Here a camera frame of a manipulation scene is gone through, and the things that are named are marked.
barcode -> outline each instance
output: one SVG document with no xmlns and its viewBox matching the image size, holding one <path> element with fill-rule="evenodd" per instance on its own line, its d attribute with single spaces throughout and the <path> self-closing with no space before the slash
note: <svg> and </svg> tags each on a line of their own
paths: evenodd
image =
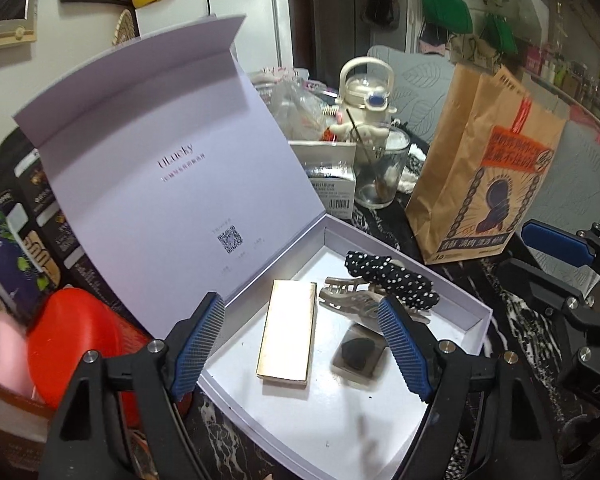
<svg viewBox="0 0 600 480">
<path fill-rule="evenodd" d="M 336 200 L 332 198 L 329 200 L 330 209 L 349 209 L 349 200 Z"/>
<path fill-rule="evenodd" d="M 242 237 L 235 226 L 229 227 L 224 233 L 218 235 L 218 240 L 228 253 L 232 253 L 242 245 Z"/>
</svg>

printed illustration on bag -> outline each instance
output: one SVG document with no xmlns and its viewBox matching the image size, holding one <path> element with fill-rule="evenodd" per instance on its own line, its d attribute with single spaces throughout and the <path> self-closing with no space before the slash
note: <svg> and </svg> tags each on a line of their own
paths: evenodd
<svg viewBox="0 0 600 480">
<path fill-rule="evenodd" d="M 512 129 L 495 126 L 464 202 L 438 251 L 490 248 L 506 242 L 525 215 L 554 150 L 520 131 L 521 105 Z"/>
</svg>

gold box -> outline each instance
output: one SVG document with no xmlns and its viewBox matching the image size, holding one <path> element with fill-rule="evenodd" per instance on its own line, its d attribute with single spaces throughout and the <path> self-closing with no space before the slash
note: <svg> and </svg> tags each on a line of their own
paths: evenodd
<svg viewBox="0 0 600 480">
<path fill-rule="evenodd" d="M 316 290 L 317 283 L 273 282 L 256 370 L 261 379 L 306 386 Z"/>
</svg>

purple bottle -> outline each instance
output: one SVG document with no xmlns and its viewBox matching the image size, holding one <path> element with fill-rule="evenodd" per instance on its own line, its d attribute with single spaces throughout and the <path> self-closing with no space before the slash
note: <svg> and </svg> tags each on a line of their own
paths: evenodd
<svg viewBox="0 0 600 480">
<path fill-rule="evenodd" d="M 29 326 L 51 291 L 49 278 L 22 249 L 0 206 L 0 299 L 13 317 Z"/>
</svg>

blue gripper pad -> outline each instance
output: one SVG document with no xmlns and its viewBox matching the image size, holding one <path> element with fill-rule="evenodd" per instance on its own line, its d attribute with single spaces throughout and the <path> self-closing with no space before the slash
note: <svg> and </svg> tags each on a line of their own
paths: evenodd
<svg viewBox="0 0 600 480">
<path fill-rule="evenodd" d="M 593 263 L 594 256 L 583 238 L 537 220 L 530 220 L 524 225 L 522 241 L 528 247 L 574 267 L 590 266 Z"/>
<path fill-rule="evenodd" d="M 224 323 L 224 301 L 215 294 L 190 332 L 175 362 L 171 395 L 176 400 L 192 392 Z"/>
<path fill-rule="evenodd" d="M 380 301 L 378 306 L 378 324 L 409 391 L 418 394 L 420 400 L 426 402 L 433 392 L 429 384 L 427 362 L 387 298 Z"/>
</svg>

